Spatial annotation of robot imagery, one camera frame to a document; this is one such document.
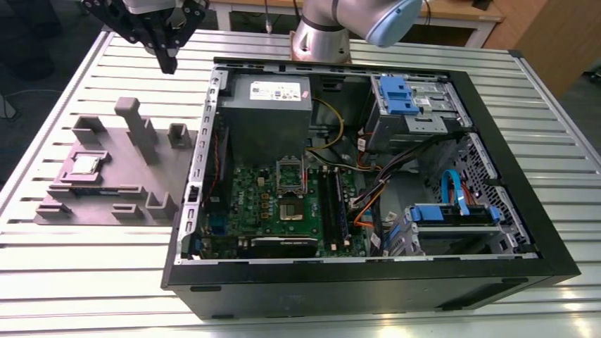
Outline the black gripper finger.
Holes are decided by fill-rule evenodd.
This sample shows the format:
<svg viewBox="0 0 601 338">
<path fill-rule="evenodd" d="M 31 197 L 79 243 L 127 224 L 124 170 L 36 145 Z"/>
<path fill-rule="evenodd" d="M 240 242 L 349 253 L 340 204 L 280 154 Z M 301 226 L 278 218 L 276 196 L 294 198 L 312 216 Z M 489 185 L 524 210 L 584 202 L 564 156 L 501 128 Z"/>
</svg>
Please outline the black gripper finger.
<svg viewBox="0 0 601 338">
<path fill-rule="evenodd" d="M 176 55 L 189 41 L 198 25 L 205 19 L 209 10 L 209 1 L 176 1 L 170 17 L 166 19 L 166 60 L 164 61 L 164 73 L 173 74 L 177 66 Z"/>
<path fill-rule="evenodd" d="M 172 1 L 83 1 L 89 13 L 131 43 L 154 54 L 164 73 L 166 19 Z"/>
</svg>

